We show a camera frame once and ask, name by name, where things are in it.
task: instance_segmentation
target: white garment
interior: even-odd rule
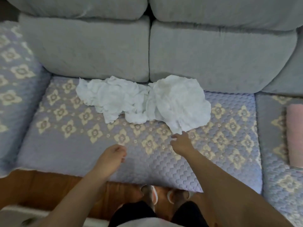
[[[119,225],[118,227],[181,227],[181,226],[165,221],[160,218],[151,217],[151,218],[142,218],[142,219],[129,221]]]
[[[149,86],[114,76],[89,82],[80,79],[76,92],[86,105],[104,114],[105,123],[125,113],[128,122],[156,119],[165,122],[172,133],[181,134],[210,120],[211,105],[196,79],[170,75]]]

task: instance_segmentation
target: person's left hand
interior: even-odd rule
[[[93,171],[107,179],[117,171],[126,157],[126,147],[118,144],[108,147],[97,160]]]

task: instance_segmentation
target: black shorts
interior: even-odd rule
[[[117,227],[128,221],[149,217],[157,216],[145,202],[127,203],[114,213],[108,227]],[[180,206],[171,222],[184,227],[208,227],[199,207],[194,202],[185,202]]]

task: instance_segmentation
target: gray sofa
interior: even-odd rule
[[[8,1],[22,13],[0,25],[1,176],[83,176],[119,143],[128,156],[112,181],[201,192],[164,123],[105,124],[75,92],[79,77],[174,74],[196,78],[212,106],[189,132],[195,148],[303,226],[285,131],[286,106],[303,103],[303,0]]]

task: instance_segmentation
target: person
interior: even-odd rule
[[[204,194],[210,200],[216,217],[224,227],[291,227],[277,210],[261,195],[235,179],[212,163],[191,144],[186,132],[172,136],[174,151],[183,156],[195,173]],[[60,204],[37,226],[76,227],[83,226],[93,207],[99,191],[107,179],[124,162],[126,147],[113,145],[97,160],[95,167],[66,195]],[[137,203],[124,204],[119,208],[109,227],[148,226],[208,226],[197,205],[187,202],[188,194],[175,191],[173,202],[175,214],[171,222],[159,219],[153,211],[154,196],[151,187],[142,187],[143,198]]]

